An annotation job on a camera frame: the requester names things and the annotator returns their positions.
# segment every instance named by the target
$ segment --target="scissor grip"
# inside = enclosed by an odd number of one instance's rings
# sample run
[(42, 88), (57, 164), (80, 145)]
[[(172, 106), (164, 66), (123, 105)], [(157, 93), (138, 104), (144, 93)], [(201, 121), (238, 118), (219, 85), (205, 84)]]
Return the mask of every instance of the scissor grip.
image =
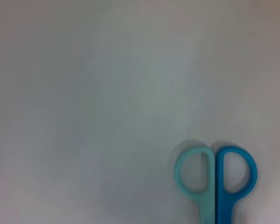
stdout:
[[(248, 163), (250, 177), (246, 185), (235, 193), (224, 189), (224, 156), (226, 153), (237, 153)], [(248, 195), (257, 181), (257, 167), (252, 156), (244, 149), (237, 146), (221, 147), (216, 153), (216, 219), (218, 224), (230, 224), (232, 208), (241, 198)]]
[[(204, 153), (208, 159), (208, 184), (203, 192), (190, 190), (182, 181), (182, 165), (187, 158), (196, 154)], [(195, 201), (200, 209), (201, 224), (215, 224), (215, 156), (207, 147), (194, 147), (185, 150), (176, 160), (174, 179), (179, 189), (190, 199)]]

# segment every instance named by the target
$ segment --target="light blue scissor handle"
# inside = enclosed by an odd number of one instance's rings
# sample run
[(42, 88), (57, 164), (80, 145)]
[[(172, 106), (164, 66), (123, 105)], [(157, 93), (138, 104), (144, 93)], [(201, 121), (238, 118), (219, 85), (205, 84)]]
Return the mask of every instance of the light blue scissor handle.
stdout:
[[(182, 165), (186, 159), (196, 153), (204, 153), (208, 159), (208, 184), (203, 192), (190, 190), (181, 177)], [(215, 224), (215, 156), (211, 149), (207, 147), (193, 147), (183, 152), (176, 160), (174, 168), (174, 179), (179, 189), (199, 207), (201, 224)]]
[[(248, 163), (250, 177), (247, 184), (235, 193), (224, 189), (224, 156), (226, 153), (237, 153)], [(235, 203), (247, 196), (254, 188), (257, 181), (257, 167), (252, 156), (244, 149), (237, 146), (224, 146), (216, 153), (216, 221), (217, 224), (231, 224), (232, 209)]]

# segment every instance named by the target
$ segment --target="scissor handle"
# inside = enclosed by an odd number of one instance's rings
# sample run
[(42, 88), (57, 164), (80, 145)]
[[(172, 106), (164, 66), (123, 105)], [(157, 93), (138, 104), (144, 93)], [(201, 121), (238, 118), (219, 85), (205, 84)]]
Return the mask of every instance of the scissor handle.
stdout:
[[(250, 177), (246, 185), (235, 193), (224, 189), (224, 156), (226, 153), (237, 153), (248, 163)], [(216, 153), (216, 220), (217, 224), (231, 224), (232, 209), (235, 203), (247, 196), (254, 188), (257, 181), (257, 167), (252, 156), (244, 149), (237, 146), (224, 146)]]
[[(204, 191), (194, 192), (190, 190), (182, 181), (182, 165), (187, 158), (196, 154), (206, 154), (208, 159), (208, 184)], [(174, 179), (178, 188), (190, 199), (192, 199), (200, 210), (201, 224), (215, 224), (215, 156), (211, 149), (207, 147), (193, 147), (184, 151), (176, 160), (174, 168)]]

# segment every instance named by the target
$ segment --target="white surface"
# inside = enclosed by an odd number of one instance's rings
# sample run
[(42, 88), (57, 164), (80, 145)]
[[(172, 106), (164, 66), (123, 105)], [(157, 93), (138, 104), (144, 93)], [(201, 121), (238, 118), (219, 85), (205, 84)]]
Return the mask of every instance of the white surface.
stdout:
[(188, 139), (247, 149), (234, 224), (280, 224), (280, 0), (0, 0), (0, 224), (197, 223)]

